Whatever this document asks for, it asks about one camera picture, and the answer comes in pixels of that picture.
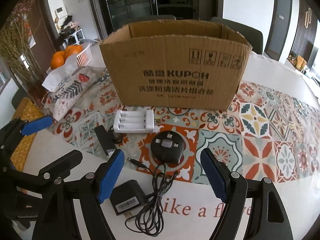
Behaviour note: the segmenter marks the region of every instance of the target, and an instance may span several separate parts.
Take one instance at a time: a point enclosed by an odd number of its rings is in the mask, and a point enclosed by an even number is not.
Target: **white table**
[[[265,59],[261,55],[251,54],[243,80],[287,93],[319,109],[315,96],[300,75],[288,70],[280,63]],[[36,135],[32,144],[24,172],[37,175],[42,167],[74,148],[50,132],[41,131]],[[79,179],[86,173],[95,171],[100,163],[104,162],[102,159],[86,153],[83,153],[83,157],[82,163],[71,171],[71,175],[66,181]],[[124,183],[129,178],[136,179],[146,194],[152,192],[150,175],[126,168],[122,170],[116,185]],[[318,204],[320,201],[320,174],[279,183],[276,184],[276,188],[286,208],[293,237],[295,240],[300,240],[308,232],[320,213],[320,205]],[[178,208],[180,214],[170,213],[173,199],[176,199],[175,204],[181,205]],[[215,215],[220,214],[220,210],[216,209],[220,200],[215,197],[209,185],[175,181],[170,191],[165,195],[163,205],[165,202],[168,202],[168,211],[164,213],[165,227],[157,240],[208,239],[212,234],[218,222],[218,217],[215,217]],[[251,200],[248,199],[245,204],[246,209],[250,205]],[[181,212],[184,206],[191,207],[188,215],[183,215]],[[115,215],[109,200],[105,201],[101,207],[117,239],[151,239],[151,237],[127,230],[124,226],[124,216]],[[205,217],[198,215],[199,212],[203,211],[203,209],[200,210],[203,207],[206,208]],[[75,201],[75,209],[82,239],[89,240],[78,201]],[[236,239],[243,239],[248,218],[249,216],[245,211]],[[22,234],[23,238],[31,239],[31,233],[32,228]]]

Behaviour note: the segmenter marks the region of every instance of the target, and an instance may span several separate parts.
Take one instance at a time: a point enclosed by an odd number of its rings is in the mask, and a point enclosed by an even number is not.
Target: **patterned tablecloth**
[[[49,129],[68,143],[106,158],[94,128],[113,125],[116,110],[153,109],[161,118],[160,131],[172,130],[186,142],[179,165],[168,165],[177,180],[208,184],[200,165],[201,150],[208,147],[219,161],[245,178],[286,182],[319,171],[320,112],[289,95],[255,83],[241,82],[227,111],[166,107],[123,106],[107,70],[83,95],[81,104]],[[119,148],[126,157],[143,162],[151,170],[158,163],[150,150],[155,134],[124,134]],[[128,161],[125,166],[141,172]]]

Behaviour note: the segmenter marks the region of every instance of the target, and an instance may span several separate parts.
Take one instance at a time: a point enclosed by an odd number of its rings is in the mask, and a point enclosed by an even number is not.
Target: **white basket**
[[[78,66],[87,66],[92,59],[90,46],[91,43],[81,44],[83,50],[77,55]]]

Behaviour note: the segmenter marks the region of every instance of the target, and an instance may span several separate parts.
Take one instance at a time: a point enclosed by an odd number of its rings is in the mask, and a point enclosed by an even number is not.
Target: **white battery charger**
[[[116,133],[153,133],[155,131],[153,110],[117,110],[113,129]]]

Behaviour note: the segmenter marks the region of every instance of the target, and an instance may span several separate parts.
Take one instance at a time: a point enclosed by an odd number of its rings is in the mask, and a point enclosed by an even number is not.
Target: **tissue box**
[[[60,121],[97,79],[92,67],[79,68],[72,75],[64,77],[55,91],[49,93],[44,108],[50,109],[53,118]]]

